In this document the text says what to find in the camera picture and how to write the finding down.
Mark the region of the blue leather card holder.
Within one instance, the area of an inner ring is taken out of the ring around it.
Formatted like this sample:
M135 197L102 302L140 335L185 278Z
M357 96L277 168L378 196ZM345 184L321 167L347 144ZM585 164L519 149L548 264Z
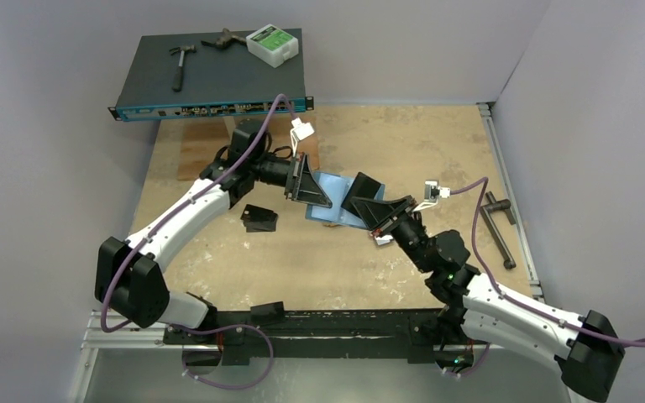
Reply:
M343 207L343 201L356 178L322 171L314 172L313 177L327 194L332 206L307 206L305 219L363 230L367 228L361 218Z

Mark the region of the black credit card stack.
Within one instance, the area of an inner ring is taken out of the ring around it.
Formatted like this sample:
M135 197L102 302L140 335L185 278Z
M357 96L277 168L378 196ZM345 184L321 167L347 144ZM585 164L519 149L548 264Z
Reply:
M240 216L247 233L272 233L279 215L267 208L247 204Z

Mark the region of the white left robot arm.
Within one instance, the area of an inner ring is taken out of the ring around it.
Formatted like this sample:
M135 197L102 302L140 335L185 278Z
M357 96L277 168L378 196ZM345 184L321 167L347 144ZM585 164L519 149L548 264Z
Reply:
M287 199L330 207L330 198L313 179L302 140L315 130L300 118L291 120L291 155L279 157L270 149L269 120L246 119L231 142L202 171L185 194L153 222L121 240L107 238L97 254L94 294L101 302L101 328L114 332L108 311L125 323L149 327L156 322L184 327L195 343L214 338L213 309L198 296L169 290L164 273L172 260L208 224L234 207L256 182L281 186Z

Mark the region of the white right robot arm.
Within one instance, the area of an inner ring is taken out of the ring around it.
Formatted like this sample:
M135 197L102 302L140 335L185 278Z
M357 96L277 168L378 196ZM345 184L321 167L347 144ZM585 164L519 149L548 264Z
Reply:
M428 277L430 293L447 307L438 319L440 335L457 342L463 336L499 345L547 364L574 393L606 402L626 349L611 321L546 305L501 285L455 229L431 235L412 196L384 201L368 185L354 185L343 199L373 236L391 236Z

